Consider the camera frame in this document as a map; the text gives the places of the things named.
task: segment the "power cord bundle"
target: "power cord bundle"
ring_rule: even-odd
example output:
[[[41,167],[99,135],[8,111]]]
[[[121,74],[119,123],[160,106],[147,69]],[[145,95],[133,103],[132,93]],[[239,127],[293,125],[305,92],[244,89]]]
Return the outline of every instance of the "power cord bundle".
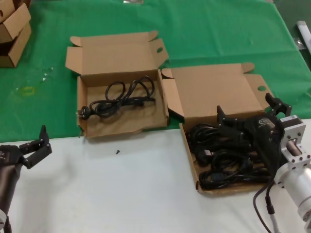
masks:
[[[210,124],[198,124],[186,133],[191,152],[199,166],[210,165],[201,172],[199,181],[205,189],[225,188],[234,183],[267,183],[270,175],[247,139],[236,141],[223,138],[218,128]]]
[[[147,88],[147,86],[143,83],[143,81],[149,81],[151,83],[151,91]],[[110,100],[108,97],[109,90],[112,86],[121,84],[123,89],[121,94],[114,100]],[[146,91],[146,95],[142,97],[131,97],[133,94],[135,88],[137,85],[141,85],[144,90]],[[149,78],[149,76],[144,76],[140,78],[139,80],[134,80],[127,93],[125,94],[126,88],[125,88],[125,83],[122,81],[116,81],[111,83],[105,92],[105,100],[97,100],[92,102],[89,107],[83,106],[81,110],[77,111],[77,115],[81,117],[83,120],[89,119],[91,115],[97,115],[101,118],[108,118],[117,113],[117,111],[122,107],[122,106],[128,106],[128,105],[133,105],[133,106],[139,106],[142,107],[144,106],[144,102],[146,101],[153,101],[155,102],[155,98],[152,98],[151,96],[155,92],[155,84],[154,82]]]

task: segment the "table surface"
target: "table surface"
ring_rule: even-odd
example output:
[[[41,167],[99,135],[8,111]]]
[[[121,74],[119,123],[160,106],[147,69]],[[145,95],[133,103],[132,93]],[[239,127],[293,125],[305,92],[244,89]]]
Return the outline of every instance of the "table surface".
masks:
[[[30,12],[33,33],[18,67],[0,69],[0,142],[34,139],[43,124],[53,138],[79,134],[77,74],[65,68],[73,35],[158,30],[170,55],[164,67],[253,62],[275,96],[311,117],[310,71],[264,0],[41,0]]]
[[[311,120],[305,122],[310,151]],[[9,212],[13,233],[266,232],[252,205],[254,192],[197,193],[179,130],[116,141],[53,139],[51,145],[49,157],[22,170]],[[303,233],[286,190],[273,187],[271,197],[280,231]],[[264,196],[257,202],[271,227]]]

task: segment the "box lid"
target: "box lid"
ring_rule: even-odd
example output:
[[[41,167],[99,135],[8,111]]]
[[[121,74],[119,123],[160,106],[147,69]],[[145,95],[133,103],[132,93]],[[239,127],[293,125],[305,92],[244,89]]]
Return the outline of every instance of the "box lid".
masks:
[[[157,32],[70,38],[66,67],[81,75],[158,69],[168,53]]]
[[[244,63],[163,69],[162,74],[174,78],[176,85],[163,80],[168,107],[179,111],[185,121],[216,116],[217,105],[228,115],[262,111],[269,106],[265,94],[270,90],[260,75],[247,74],[254,67]],[[175,88],[179,96],[167,94],[176,93]]]
[[[13,41],[30,21],[26,4],[22,4],[10,17],[0,24],[0,44]]]

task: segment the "green tablecloth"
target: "green tablecloth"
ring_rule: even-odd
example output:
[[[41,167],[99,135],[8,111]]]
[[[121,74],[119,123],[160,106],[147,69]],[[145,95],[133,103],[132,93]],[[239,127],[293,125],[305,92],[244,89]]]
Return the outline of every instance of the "green tablecloth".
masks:
[[[311,117],[311,74],[276,7],[263,0],[37,1],[16,69],[0,69],[0,141],[77,136],[76,74],[65,68],[72,35],[158,30],[166,66],[253,62],[294,113]],[[170,128],[177,127],[172,119]]]

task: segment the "black power cord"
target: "black power cord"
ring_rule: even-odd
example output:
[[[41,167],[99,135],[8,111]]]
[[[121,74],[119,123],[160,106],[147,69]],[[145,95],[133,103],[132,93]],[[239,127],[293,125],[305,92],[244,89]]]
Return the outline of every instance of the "black power cord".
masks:
[[[270,179],[265,167],[253,168],[253,164],[261,163],[255,155],[220,150],[213,153],[211,169],[201,172],[199,181],[205,189],[220,189],[234,183],[266,183]],[[235,171],[226,170],[238,166]]]
[[[234,150],[236,152],[253,152],[249,140],[236,140],[223,138],[218,128],[210,124],[198,124],[186,132],[190,151],[197,155],[203,150],[217,151],[221,149]]]
[[[152,89],[151,91],[147,88],[147,86],[143,83],[143,81],[149,81],[151,83]],[[114,100],[110,100],[108,97],[109,90],[112,86],[121,84],[123,86],[121,94]],[[146,91],[146,95],[142,97],[131,97],[137,85],[141,85]],[[122,106],[144,106],[144,102],[153,101],[155,102],[155,98],[152,98],[152,94],[155,92],[155,84],[148,76],[144,76],[139,80],[134,80],[127,93],[125,94],[126,88],[125,83],[122,81],[116,81],[111,83],[105,93],[105,100],[97,100],[92,102],[89,107],[83,106],[80,111],[78,111],[78,116],[82,117],[83,120],[89,119],[91,115],[97,115],[102,118],[108,118],[117,113],[117,111]]]
[[[266,197],[265,197],[265,200],[266,200],[266,204],[267,204],[267,211],[268,211],[268,214],[270,215],[274,215],[275,214],[275,210],[274,210],[274,207],[272,205],[272,202],[271,202],[271,198],[270,198],[270,190],[272,188],[272,186],[274,185],[274,178],[276,176],[276,173],[277,173],[277,170],[279,168],[279,165],[280,165],[280,162],[281,162],[281,158],[282,158],[282,153],[280,151],[280,144],[277,144],[278,147],[277,147],[277,151],[278,151],[278,160],[277,160],[277,167],[275,169],[275,173],[273,176],[271,176],[269,182],[266,184],[266,186],[264,186],[263,188],[261,188],[253,197],[253,206],[254,206],[254,209],[256,211],[256,214],[259,218],[259,220],[261,221],[262,225],[265,227],[265,229],[267,230],[268,233],[272,233],[270,231],[270,229],[268,228],[268,226],[265,224],[265,222],[263,221],[260,213],[259,213],[259,210],[257,208],[257,205],[256,205],[256,199],[257,197],[265,190],[267,189],[267,192],[266,192]]]
[[[233,140],[224,138],[218,128],[210,124],[198,124],[186,133],[190,151],[199,166],[210,165],[211,169],[201,172],[200,185],[204,189],[220,189],[234,183],[266,183],[270,179],[264,167],[254,168],[262,163],[251,154],[254,149],[247,138]]]

